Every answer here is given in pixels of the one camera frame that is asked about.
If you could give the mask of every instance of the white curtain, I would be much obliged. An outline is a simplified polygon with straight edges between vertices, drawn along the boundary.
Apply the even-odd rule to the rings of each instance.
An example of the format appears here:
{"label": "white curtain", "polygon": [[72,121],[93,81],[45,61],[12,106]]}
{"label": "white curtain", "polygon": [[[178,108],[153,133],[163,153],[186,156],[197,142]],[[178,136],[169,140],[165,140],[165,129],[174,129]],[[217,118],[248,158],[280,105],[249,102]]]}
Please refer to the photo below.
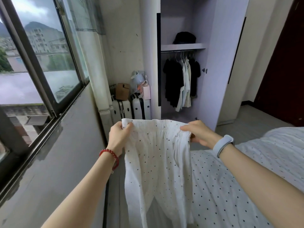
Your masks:
{"label": "white curtain", "polygon": [[67,2],[108,139],[114,114],[108,79],[111,83],[113,80],[111,79],[112,67],[99,0],[67,0]]}

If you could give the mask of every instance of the mountain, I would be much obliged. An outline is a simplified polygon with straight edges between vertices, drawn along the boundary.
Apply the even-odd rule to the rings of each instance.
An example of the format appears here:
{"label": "mountain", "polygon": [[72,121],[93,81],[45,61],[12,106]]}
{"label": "mountain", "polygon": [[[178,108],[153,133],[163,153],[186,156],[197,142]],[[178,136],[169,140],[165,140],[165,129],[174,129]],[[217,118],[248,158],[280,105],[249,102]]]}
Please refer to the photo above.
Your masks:
{"label": "mountain", "polygon": [[30,22],[24,27],[25,31],[30,31],[32,29],[37,29],[37,28],[40,28],[40,29],[54,29],[54,28],[51,28],[51,27],[49,27],[45,24],[42,24],[40,22]]}
{"label": "mountain", "polygon": [[9,37],[9,32],[7,31],[5,25],[0,22],[0,37],[1,38],[5,38],[5,37]]}

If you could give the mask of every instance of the black hat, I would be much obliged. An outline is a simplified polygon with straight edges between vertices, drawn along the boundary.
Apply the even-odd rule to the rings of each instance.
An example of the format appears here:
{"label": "black hat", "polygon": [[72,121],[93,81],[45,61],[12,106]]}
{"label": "black hat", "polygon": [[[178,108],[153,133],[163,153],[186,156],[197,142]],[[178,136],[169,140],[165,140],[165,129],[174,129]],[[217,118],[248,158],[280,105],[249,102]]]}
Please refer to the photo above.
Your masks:
{"label": "black hat", "polygon": [[196,37],[189,32],[179,32],[175,36],[173,44],[192,44],[195,43]]}

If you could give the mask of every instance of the dark red door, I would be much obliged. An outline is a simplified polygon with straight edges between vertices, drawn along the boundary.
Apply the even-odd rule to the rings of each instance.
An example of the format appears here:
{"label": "dark red door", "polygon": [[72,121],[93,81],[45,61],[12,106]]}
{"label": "dark red door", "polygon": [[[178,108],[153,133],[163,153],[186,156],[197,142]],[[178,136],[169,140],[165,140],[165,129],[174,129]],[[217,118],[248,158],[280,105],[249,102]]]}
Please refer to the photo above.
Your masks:
{"label": "dark red door", "polygon": [[304,0],[294,0],[254,104],[304,126]]}

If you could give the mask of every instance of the white pants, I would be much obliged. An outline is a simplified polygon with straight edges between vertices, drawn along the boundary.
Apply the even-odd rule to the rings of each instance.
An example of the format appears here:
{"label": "white pants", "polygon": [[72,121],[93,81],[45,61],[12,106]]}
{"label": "white pants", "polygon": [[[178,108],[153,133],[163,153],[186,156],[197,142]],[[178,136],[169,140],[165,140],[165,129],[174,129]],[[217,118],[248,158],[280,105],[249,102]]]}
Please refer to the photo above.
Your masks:
{"label": "white pants", "polygon": [[146,213],[153,198],[173,227],[193,223],[190,132],[172,120],[122,119],[134,127],[125,146],[125,194],[132,228],[147,228]]}

